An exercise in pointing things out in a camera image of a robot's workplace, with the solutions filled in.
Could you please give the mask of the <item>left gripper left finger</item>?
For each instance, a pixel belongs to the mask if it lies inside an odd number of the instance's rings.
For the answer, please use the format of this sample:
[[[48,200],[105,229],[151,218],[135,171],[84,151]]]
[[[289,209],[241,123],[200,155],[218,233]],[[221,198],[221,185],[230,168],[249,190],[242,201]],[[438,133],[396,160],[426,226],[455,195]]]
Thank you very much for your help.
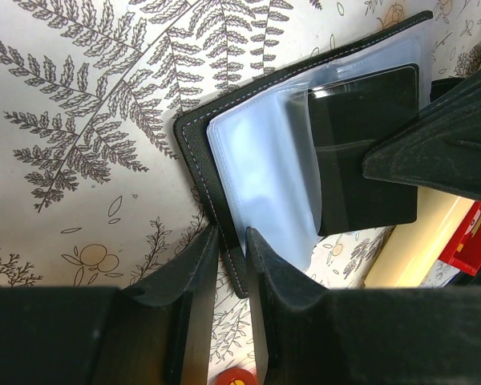
[[[137,283],[0,288],[0,384],[205,384],[219,231]]]

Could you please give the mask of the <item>black card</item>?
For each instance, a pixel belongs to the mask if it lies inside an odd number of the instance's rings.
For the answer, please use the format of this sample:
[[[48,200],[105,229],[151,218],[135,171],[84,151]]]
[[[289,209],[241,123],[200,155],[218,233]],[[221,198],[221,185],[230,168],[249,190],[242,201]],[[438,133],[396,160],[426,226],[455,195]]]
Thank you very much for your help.
[[[309,118],[321,178],[319,235],[408,224],[417,189],[364,177],[365,155],[417,114],[419,69],[406,64],[309,90]]]

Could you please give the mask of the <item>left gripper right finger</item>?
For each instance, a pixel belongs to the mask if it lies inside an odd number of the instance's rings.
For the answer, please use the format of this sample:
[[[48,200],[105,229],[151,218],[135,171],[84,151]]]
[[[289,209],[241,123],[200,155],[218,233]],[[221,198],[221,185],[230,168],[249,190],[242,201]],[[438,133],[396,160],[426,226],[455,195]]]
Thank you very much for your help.
[[[246,233],[261,384],[481,384],[481,286],[330,290]]]

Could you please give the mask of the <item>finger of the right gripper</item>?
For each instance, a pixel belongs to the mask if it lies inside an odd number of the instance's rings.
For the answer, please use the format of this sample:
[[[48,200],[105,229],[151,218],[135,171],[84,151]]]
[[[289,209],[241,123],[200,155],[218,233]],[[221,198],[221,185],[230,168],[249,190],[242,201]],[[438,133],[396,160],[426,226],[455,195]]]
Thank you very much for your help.
[[[481,69],[371,148],[364,177],[481,201]]]

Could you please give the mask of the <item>black leather card holder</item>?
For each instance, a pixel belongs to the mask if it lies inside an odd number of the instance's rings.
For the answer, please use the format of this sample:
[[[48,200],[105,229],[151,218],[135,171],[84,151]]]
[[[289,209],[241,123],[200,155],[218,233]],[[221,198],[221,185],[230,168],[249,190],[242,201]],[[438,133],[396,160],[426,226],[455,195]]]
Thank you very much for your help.
[[[185,112],[176,142],[220,234],[220,256],[239,298],[249,295],[246,230],[257,229],[299,270],[319,241],[321,181],[306,93],[400,65],[418,67],[418,101],[430,98],[433,14],[419,12],[342,47],[274,71]]]

